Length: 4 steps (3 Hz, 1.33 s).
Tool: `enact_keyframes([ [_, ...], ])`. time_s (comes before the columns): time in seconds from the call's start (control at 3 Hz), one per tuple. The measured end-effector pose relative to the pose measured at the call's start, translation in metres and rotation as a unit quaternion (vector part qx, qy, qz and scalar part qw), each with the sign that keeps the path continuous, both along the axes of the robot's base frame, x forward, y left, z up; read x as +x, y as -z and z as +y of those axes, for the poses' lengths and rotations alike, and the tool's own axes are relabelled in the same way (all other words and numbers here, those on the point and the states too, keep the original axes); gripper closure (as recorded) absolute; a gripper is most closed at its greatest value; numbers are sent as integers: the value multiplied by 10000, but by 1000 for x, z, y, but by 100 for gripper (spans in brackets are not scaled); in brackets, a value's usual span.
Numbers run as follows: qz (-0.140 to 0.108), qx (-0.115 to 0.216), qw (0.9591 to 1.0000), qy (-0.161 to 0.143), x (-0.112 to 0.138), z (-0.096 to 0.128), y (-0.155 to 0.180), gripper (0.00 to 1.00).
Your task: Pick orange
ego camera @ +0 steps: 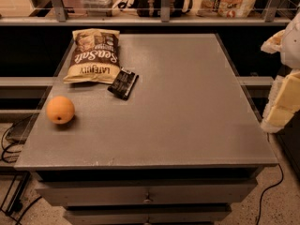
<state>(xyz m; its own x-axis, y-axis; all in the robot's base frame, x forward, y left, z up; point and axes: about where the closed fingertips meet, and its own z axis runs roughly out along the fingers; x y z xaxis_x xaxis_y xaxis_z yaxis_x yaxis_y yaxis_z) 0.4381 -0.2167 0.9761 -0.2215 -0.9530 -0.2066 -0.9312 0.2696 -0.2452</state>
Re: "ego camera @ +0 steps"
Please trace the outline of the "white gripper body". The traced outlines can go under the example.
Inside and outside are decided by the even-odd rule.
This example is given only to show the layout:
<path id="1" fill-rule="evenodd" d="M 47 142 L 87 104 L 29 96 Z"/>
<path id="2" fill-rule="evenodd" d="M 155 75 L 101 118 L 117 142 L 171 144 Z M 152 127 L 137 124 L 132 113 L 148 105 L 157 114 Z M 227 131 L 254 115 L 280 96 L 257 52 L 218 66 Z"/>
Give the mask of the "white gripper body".
<path id="1" fill-rule="evenodd" d="M 300 13 L 287 25 L 281 40 L 281 63 L 289 68 L 300 68 Z"/>

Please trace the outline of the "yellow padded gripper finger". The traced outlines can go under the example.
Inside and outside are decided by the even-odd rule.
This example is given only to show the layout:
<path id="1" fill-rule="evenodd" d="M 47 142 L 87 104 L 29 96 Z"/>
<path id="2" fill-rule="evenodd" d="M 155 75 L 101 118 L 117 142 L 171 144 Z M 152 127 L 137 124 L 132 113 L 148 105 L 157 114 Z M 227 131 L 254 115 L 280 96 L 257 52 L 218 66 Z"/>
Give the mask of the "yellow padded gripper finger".
<path id="1" fill-rule="evenodd" d="M 267 133 L 279 132 L 299 111 L 300 71 L 292 71 L 286 77 L 277 75 L 262 114 L 262 130 Z"/>
<path id="2" fill-rule="evenodd" d="M 261 50 L 265 53 L 278 53 L 282 49 L 281 41 L 285 30 L 280 30 L 267 39 L 261 46 Z"/>

